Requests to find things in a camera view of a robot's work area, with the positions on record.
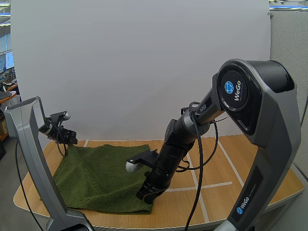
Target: gray partition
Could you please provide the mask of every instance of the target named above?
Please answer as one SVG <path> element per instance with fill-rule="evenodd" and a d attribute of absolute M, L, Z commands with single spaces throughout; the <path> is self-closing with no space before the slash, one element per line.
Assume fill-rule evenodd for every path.
<path fill-rule="evenodd" d="M 308 96 L 308 12 L 272 13 L 270 58 L 281 62 L 297 82 L 297 101 L 302 117 Z M 302 142 L 295 163 L 308 176 L 308 113 L 302 125 Z M 272 231 L 306 230 L 308 226 L 308 183 L 294 166 L 292 169 L 306 189 L 271 229 Z"/>

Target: white tape line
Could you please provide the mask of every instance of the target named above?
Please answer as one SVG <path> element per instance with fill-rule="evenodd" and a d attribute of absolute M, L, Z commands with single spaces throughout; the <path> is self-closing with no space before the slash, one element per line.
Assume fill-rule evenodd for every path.
<path fill-rule="evenodd" d="M 237 172 L 237 170 L 236 170 L 234 164 L 232 163 L 231 159 L 229 158 L 229 156 L 228 156 L 226 150 L 225 150 L 225 149 L 223 148 L 223 146 L 221 145 L 220 141 L 218 141 L 218 144 L 220 145 L 220 148 L 222 149 L 223 153 L 225 154 L 225 156 L 226 156 L 226 158 L 227 158 L 229 164 L 231 165 L 231 167 L 232 167 L 232 169 L 233 169 L 235 175 L 237 176 L 237 179 L 239 180 L 239 182 L 241 183 L 241 186 L 243 187 L 243 186 L 244 186 L 244 182 L 242 181 L 242 178 L 240 177 L 240 174 Z"/>
<path fill-rule="evenodd" d="M 190 188 L 167 189 L 166 192 L 178 192 L 178 191 L 188 191 L 188 190 L 196 190 L 196 188 L 190 187 Z"/>
<path fill-rule="evenodd" d="M 202 189 L 208 189 L 208 188 L 214 188 L 214 187 L 224 186 L 224 185 L 230 185 L 230 184 L 233 184 L 232 181 L 224 182 L 224 183 L 218 183 L 218 184 L 204 185 L 204 186 L 201 186 L 201 188 L 202 188 Z"/>
<path fill-rule="evenodd" d="M 186 156 L 187 156 L 187 160 L 189 161 L 189 163 L 191 163 L 191 167 L 193 167 L 193 163 L 192 163 L 191 157 L 189 156 L 189 153 L 187 153 Z M 191 172 L 192 172 L 192 178 L 193 178 L 193 181 L 194 181 L 194 185 L 195 185 L 195 187 L 197 189 L 198 188 L 198 181 L 197 181 L 196 173 L 194 172 L 194 170 L 192 170 Z M 200 201 L 200 204 L 201 204 L 201 208 L 202 208 L 202 212 L 203 212 L 203 217 L 204 217 L 205 223 L 209 223 L 207 211 L 206 211 L 206 208 L 205 208 L 205 204 L 204 204 L 201 192 L 200 192 L 200 195 L 199 195 L 199 201 Z"/>

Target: floor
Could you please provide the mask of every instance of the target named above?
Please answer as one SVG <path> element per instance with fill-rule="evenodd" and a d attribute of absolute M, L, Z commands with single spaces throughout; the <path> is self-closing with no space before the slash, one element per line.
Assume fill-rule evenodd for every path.
<path fill-rule="evenodd" d="M 39 227 L 32 215 L 18 208 L 13 197 L 20 185 L 15 164 L 15 139 L 6 138 L 3 142 L 6 154 L 0 160 L 0 231 L 39 231 Z M 24 157 L 18 147 L 19 169 L 22 179 L 28 169 Z M 47 219 L 37 218 L 41 226 L 46 229 Z"/>

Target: black cable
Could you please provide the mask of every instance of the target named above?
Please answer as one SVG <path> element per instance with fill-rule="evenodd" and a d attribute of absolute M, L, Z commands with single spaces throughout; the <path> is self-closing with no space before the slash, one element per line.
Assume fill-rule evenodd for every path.
<path fill-rule="evenodd" d="M 197 122 L 196 122 L 196 116 L 194 115 L 193 112 L 192 113 L 192 122 L 194 124 L 194 127 L 196 129 L 196 133 L 197 133 L 197 139 L 198 139 L 198 145 L 199 145 L 199 153 L 200 153 L 200 166 L 202 165 L 203 163 L 203 149 L 202 149 L 202 141 L 201 141 L 201 136 L 200 136 L 200 133 L 199 133 L 199 130 L 198 130 L 198 126 L 197 126 Z M 191 222 L 191 219 L 193 217 L 193 213 L 197 207 L 197 204 L 198 204 L 198 200 L 199 200 L 199 196 L 200 196 L 200 192 L 201 192 L 201 185 L 202 185 L 202 177 L 203 177 L 203 167 L 200 168 L 199 170 L 199 182 L 198 182 L 198 187 L 197 187 L 197 194 L 196 194 L 196 198 L 194 200 L 194 203 L 193 203 L 193 206 L 192 206 L 192 211 L 187 219 L 187 223 L 186 223 L 186 226 L 185 226 L 185 230 L 184 231 L 187 231 L 188 229 L 188 226 L 189 226 L 189 223 Z"/>
<path fill-rule="evenodd" d="M 23 186 L 23 181 L 21 180 L 21 177 L 20 177 L 20 172 L 19 172 L 19 166 L 18 166 L 18 157 L 17 157 L 17 145 L 18 145 L 18 141 L 16 141 L 16 147 L 15 147 L 15 160 L 16 160 L 16 168 L 17 168 L 17 173 L 18 173 L 18 178 L 19 178 L 19 181 L 20 181 L 20 186 L 21 186 L 21 189 L 23 190 L 23 193 L 24 193 L 24 197 L 25 197 L 25 200 L 26 200 L 26 203 L 27 203 L 27 206 L 29 208 L 29 211 L 30 213 L 32 214 L 34 220 L 36 221 L 36 223 L 38 224 L 39 228 L 44 231 L 44 229 L 41 227 L 41 225 L 39 224 L 38 220 L 36 219 L 36 217 L 34 216 L 32 210 L 31 210 L 31 207 L 29 205 L 29 202 L 27 200 L 27 196 L 26 196 L 26 193 L 25 193 L 25 189 L 24 189 L 24 186 Z"/>
<path fill-rule="evenodd" d="M 63 122 L 63 118 L 61 119 L 61 121 L 60 121 L 60 123 L 59 123 L 59 127 L 61 126 L 62 122 Z M 61 154 L 61 156 L 65 157 L 65 156 L 66 156 L 66 153 L 63 155 L 62 152 L 61 152 L 61 150 L 60 150 L 60 147 L 59 147 L 58 135 L 59 135 L 59 133 L 57 132 L 57 140 L 56 140 L 57 147 L 58 147 L 58 150 L 59 150 L 59 153 Z"/>
<path fill-rule="evenodd" d="M 215 147 L 214 147 L 214 150 L 212 152 L 212 154 L 210 155 L 210 157 L 202 164 L 202 167 L 204 165 L 206 165 L 211 159 L 212 157 L 214 156 L 215 152 L 216 152 L 216 149 L 217 149 L 217 146 L 218 146 L 218 129 L 217 129 L 217 124 L 216 124 L 216 121 L 213 120 L 213 124 L 214 124 L 214 127 L 215 127 L 215 132 L 216 132 L 216 141 L 215 141 Z M 183 166 L 178 166 L 178 168 L 181 168 L 182 170 L 176 170 L 176 172 L 185 172 L 187 170 L 197 170 L 197 169 L 200 169 L 200 166 L 198 167 L 183 167 Z"/>
<path fill-rule="evenodd" d="M 56 140 L 56 143 L 57 143 L 57 145 L 58 145 L 58 150 L 59 150 L 60 154 L 61 154 L 63 157 L 66 156 L 66 154 L 67 154 L 66 145 L 65 145 L 65 141 L 64 141 L 64 138 L 63 138 L 61 132 L 59 131 L 59 129 L 57 128 L 57 126 L 56 126 L 53 122 L 51 122 L 51 121 L 48 120 L 48 119 L 46 119 L 46 121 L 56 128 L 56 130 L 57 130 L 57 132 L 58 132 L 58 133 L 57 133 L 57 140 Z M 60 138 L 62 139 L 62 143 L 63 143 L 63 146 L 64 146 L 64 155 L 62 154 L 62 152 L 61 152 L 61 150 L 60 150 L 60 147 L 59 147 L 59 143 L 58 143 L 58 134 L 60 135 Z"/>
<path fill-rule="evenodd" d="M 225 119 L 227 119 L 227 118 L 229 118 L 229 116 L 227 116 L 227 117 L 225 117 L 225 118 L 223 118 L 223 119 L 217 120 L 217 121 L 215 121 L 215 122 L 217 123 L 217 122 L 220 122 L 220 121 L 225 120 Z"/>
<path fill-rule="evenodd" d="M 191 165 L 191 163 L 189 163 L 188 160 L 184 160 L 184 157 L 182 158 L 182 161 L 186 164 L 188 164 L 188 166 L 185 168 L 185 169 L 182 169 L 182 170 L 176 170 L 176 172 L 185 172 L 188 170 L 189 166 Z"/>

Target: white backdrop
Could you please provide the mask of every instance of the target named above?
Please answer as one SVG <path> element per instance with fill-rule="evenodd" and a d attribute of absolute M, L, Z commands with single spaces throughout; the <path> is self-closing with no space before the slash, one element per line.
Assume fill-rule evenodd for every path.
<path fill-rule="evenodd" d="M 67 110 L 78 139 L 163 139 L 226 60 L 269 59 L 268 10 L 267 0 L 14 0 L 21 97 L 40 96 L 46 115 Z M 218 129 L 241 133 L 230 119 Z"/>

